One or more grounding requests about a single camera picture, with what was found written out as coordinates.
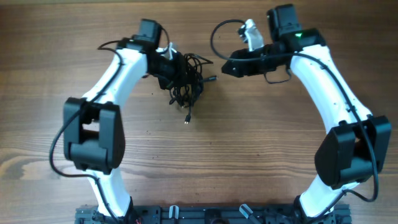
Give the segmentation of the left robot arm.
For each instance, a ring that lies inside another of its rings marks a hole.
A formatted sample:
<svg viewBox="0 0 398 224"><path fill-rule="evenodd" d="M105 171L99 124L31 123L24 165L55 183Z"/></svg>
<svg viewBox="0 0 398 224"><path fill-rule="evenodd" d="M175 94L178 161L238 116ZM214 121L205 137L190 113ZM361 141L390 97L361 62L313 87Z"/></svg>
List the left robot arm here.
<svg viewBox="0 0 398 224"><path fill-rule="evenodd" d="M66 160L90 179L98 201L98 212L106 222L126 223L132 215L132 200L127 193L119 166L126 148L121 110L137 82L152 75L163 90L186 81L183 55L168 43L159 42L166 30L157 22L142 19L139 32L130 38L108 43L99 50L114 58L96 85L81 98L70 97L63 107L63 138Z"/></svg>

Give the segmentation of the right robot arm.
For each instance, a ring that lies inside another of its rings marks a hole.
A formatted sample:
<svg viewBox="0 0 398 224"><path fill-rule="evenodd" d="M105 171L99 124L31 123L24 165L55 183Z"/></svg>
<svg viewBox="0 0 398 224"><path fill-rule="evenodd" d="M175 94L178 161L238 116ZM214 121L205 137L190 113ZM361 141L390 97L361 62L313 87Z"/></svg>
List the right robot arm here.
<svg viewBox="0 0 398 224"><path fill-rule="evenodd" d="M375 117L351 91L331 57L319 30L304 29L291 4L267 12L272 39L265 44L253 20L239 22L238 34L245 49L226 57L222 72L234 77L267 75L285 66L307 89L322 118L326 137L315 154L316 177L294 202L290 221L318 223L329 218L340 222L336 204L355 188L373 180L370 202L379 193L391 136L385 116Z"/></svg>

